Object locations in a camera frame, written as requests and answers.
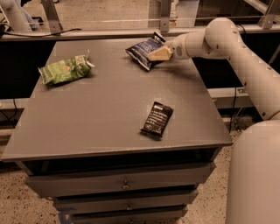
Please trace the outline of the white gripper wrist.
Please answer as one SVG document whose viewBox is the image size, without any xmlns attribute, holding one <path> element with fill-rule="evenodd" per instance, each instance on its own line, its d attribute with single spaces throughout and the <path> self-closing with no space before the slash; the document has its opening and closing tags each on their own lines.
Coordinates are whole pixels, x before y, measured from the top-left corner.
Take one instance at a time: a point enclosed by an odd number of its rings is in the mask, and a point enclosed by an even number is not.
<svg viewBox="0 0 280 224">
<path fill-rule="evenodd" d="M 178 35 L 173 40 L 167 41 L 164 46 L 159 47 L 157 50 L 148 54 L 150 61 L 166 61 L 172 56 L 176 60 L 188 60 L 190 56 L 187 52 L 186 43 L 189 34 Z"/>
</svg>

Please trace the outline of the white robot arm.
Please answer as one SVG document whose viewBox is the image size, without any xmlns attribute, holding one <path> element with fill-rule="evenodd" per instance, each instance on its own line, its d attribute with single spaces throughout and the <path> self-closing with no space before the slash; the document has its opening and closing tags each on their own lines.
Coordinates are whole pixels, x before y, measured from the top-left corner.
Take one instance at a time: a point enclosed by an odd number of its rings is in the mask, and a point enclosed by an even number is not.
<svg viewBox="0 0 280 224">
<path fill-rule="evenodd" d="M 262 118 L 234 144 L 226 224 L 280 224 L 280 74 L 246 46 L 234 22 L 225 17 L 148 54 L 151 61 L 194 57 L 227 60 Z"/>
</svg>

